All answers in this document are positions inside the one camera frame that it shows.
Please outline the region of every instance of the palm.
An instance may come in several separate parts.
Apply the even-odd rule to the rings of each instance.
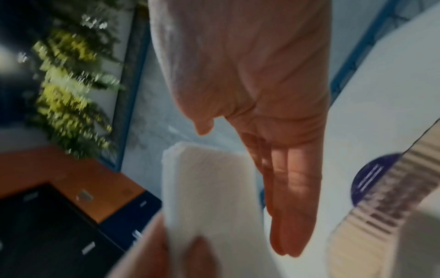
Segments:
[[[271,243],[298,256],[319,201],[329,0],[150,0],[153,43],[199,134],[235,127],[264,177]]]

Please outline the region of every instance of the white tissue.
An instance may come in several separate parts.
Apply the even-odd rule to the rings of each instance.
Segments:
[[[247,154],[177,143],[163,155],[162,197],[172,277],[198,236],[210,244],[219,278],[280,278],[264,237],[255,166]]]

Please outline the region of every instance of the white paper towel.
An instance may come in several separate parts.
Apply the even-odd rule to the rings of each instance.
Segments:
[[[164,152],[162,196],[170,243],[172,277],[193,240],[204,237],[219,263],[219,278],[280,278],[264,237],[247,154],[190,143]]]

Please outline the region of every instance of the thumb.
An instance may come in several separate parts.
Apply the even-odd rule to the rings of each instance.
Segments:
[[[185,278],[217,278],[217,265],[211,249],[203,238],[196,239],[183,261]]]
[[[194,121],[194,127],[196,129],[197,134],[207,135],[214,128],[214,119]]]

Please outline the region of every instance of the purple label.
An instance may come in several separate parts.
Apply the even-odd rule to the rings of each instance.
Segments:
[[[362,200],[365,194],[401,156],[401,153],[384,155],[376,158],[360,169],[352,183],[351,196],[354,206]]]

